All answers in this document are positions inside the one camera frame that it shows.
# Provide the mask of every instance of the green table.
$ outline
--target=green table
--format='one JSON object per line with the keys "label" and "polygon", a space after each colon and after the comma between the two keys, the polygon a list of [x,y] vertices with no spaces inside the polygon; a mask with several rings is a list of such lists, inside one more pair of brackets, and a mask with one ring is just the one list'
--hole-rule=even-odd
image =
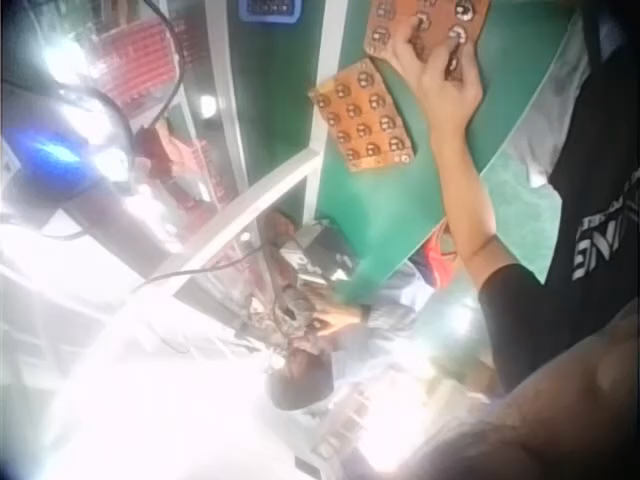
{"label": "green table", "polygon": [[[364,57],[369,5],[367,0],[349,4],[341,67]],[[300,22],[288,28],[241,24],[230,15],[230,31],[238,40],[232,42],[232,61],[250,178],[260,178],[308,143],[312,110],[306,92],[315,83],[323,7],[323,1],[305,2]],[[553,3],[494,0],[478,45],[485,100],[469,130],[481,172],[544,78],[571,13]],[[405,119],[416,159],[406,167],[351,174],[329,140],[317,215],[335,221],[361,259],[353,280],[341,289],[345,300],[372,292],[443,218],[423,117],[402,80],[384,62],[376,63]],[[286,203],[299,213],[300,191]]]}

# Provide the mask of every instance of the orange circuit board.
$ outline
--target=orange circuit board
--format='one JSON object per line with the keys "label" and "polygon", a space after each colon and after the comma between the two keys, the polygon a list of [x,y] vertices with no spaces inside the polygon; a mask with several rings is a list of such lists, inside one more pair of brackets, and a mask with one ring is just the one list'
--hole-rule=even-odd
{"label": "orange circuit board", "polygon": [[[384,51],[398,26],[418,16],[418,31],[412,37],[416,54],[426,62],[433,48],[455,37],[459,43],[475,43],[489,9],[489,0],[371,0],[364,50],[384,58]],[[460,76],[457,56],[449,64],[453,78]]]}
{"label": "orange circuit board", "polygon": [[352,172],[413,160],[402,118],[371,60],[338,72],[309,96]]}

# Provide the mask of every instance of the black t-shirt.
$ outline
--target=black t-shirt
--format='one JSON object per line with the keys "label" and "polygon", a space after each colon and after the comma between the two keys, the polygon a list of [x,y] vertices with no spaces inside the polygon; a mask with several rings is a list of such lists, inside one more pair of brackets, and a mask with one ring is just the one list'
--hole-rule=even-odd
{"label": "black t-shirt", "polygon": [[562,198],[542,285],[521,265],[480,289],[498,375],[512,390],[638,296],[638,65],[617,50],[585,81],[550,184]]}

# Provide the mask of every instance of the worker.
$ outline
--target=worker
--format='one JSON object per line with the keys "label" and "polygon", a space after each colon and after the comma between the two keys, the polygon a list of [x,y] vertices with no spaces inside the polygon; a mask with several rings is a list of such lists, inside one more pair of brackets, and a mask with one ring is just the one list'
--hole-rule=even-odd
{"label": "worker", "polygon": [[325,327],[314,336],[294,339],[285,365],[269,375],[273,404],[281,410],[307,408],[328,399],[337,387],[402,363],[398,353],[411,348],[416,312],[432,292],[410,262],[366,305],[341,305],[307,290],[314,318]]}
{"label": "worker", "polygon": [[617,48],[575,102],[549,182],[562,211],[541,284],[497,235],[467,145],[483,97],[474,46],[459,47],[462,79],[451,80],[458,45],[449,40],[421,63],[410,43],[418,23],[395,32],[387,56],[426,117],[451,234],[479,291],[507,395],[425,446],[397,478],[640,478],[638,45]]}

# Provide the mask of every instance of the person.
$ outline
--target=person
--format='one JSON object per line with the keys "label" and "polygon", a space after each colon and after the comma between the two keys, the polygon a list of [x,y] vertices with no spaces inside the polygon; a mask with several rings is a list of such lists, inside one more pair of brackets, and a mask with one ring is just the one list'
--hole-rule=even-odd
{"label": "person", "polygon": [[549,179],[562,211],[542,284],[500,240],[467,145],[483,97],[474,46],[460,46],[462,79],[450,80],[458,45],[449,40],[421,63],[410,43],[418,23],[394,34],[387,58],[426,117],[446,217],[506,396],[426,445],[397,478],[640,478],[637,43],[591,72],[575,102]]}
{"label": "person", "polygon": [[399,352],[412,341],[416,312],[432,292],[410,262],[360,306],[305,291],[314,304],[314,319],[323,328],[315,336],[295,339],[284,366],[268,376],[267,392],[274,406],[285,411],[310,407],[327,400],[336,388],[364,382],[402,363]]}

